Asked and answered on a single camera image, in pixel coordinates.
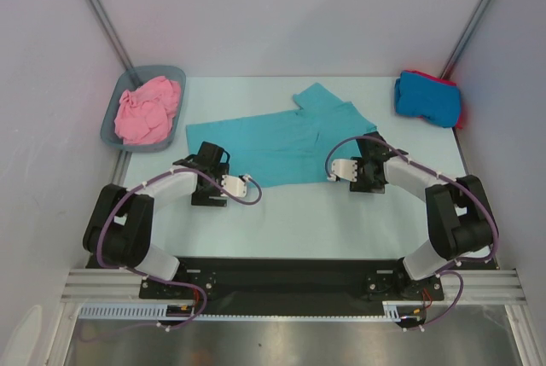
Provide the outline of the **teal t shirt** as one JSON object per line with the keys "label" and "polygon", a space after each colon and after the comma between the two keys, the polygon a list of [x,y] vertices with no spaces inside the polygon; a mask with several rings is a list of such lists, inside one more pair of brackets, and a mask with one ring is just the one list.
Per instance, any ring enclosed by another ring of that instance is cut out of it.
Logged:
{"label": "teal t shirt", "polygon": [[278,113],[225,119],[186,127],[191,153],[203,142],[230,154],[230,172],[250,174],[263,188],[328,180],[329,151],[348,137],[377,131],[352,102],[319,83],[293,95],[298,106]]}

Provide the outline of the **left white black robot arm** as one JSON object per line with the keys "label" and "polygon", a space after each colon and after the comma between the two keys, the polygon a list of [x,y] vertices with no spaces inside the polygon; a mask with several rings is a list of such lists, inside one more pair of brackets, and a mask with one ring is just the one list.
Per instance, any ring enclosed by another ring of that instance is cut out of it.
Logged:
{"label": "left white black robot arm", "polygon": [[224,148],[203,142],[196,154],[174,162],[135,192],[116,184],[103,187],[84,233],[84,250],[104,268],[125,267],[159,278],[168,296],[183,295],[189,278],[179,270],[179,259],[153,244],[154,215],[186,198],[191,206],[225,207],[219,187],[229,175],[229,161]]}

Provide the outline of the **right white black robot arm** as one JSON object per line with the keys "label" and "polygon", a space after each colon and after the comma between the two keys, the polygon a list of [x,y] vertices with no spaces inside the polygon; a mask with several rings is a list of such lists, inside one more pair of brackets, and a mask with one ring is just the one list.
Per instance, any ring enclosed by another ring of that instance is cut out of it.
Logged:
{"label": "right white black robot arm", "polygon": [[380,193],[396,186],[425,204],[427,240],[401,260],[402,272],[393,277],[395,292],[413,299],[424,279],[460,262],[472,262],[470,253],[486,247],[492,258],[499,241],[498,229],[481,181],[473,175],[448,177],[424,166],[401,149],[395,149],[378,133],[356,138],[360,155],[353,184],[358,191]]}

